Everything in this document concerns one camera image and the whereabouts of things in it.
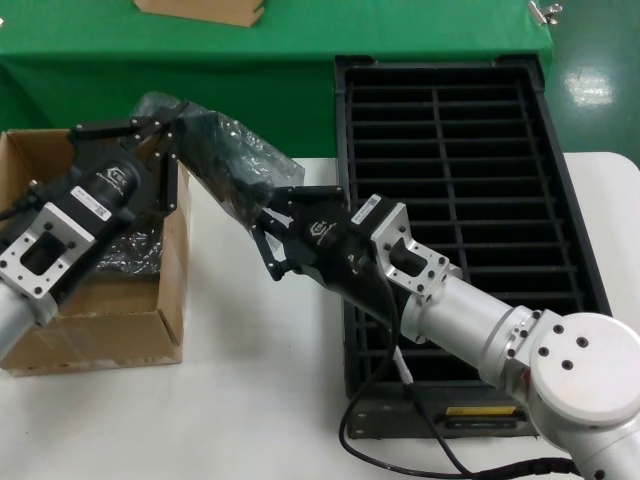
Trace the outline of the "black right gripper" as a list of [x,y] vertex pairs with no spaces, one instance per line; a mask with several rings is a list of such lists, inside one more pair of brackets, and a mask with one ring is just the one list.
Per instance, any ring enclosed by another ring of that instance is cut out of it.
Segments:
[[[285,218],[292,219],[289,227],[281,222]],[[294,270],[377,320],[391,321],[388,283],[372,242],[352,222],[341,187],[276,188],[250,232],[274,281]],[[284,260],[275,259],[267,235],[284,239]]]

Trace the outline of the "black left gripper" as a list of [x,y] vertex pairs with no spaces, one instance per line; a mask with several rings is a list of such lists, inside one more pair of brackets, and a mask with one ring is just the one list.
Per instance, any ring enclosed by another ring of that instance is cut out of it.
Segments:
[[178,156],[170,127],[188,105],[161,106],[122,121],[77,124],[68,134],[71,143],[117,139],[122,146],[139,146],[157,135],[148,160],[156,185],[152,172],[120,145],[77,143],[64,186],[52,203],[92,236],[118,236],[151,210],[171,214],[177,206]]

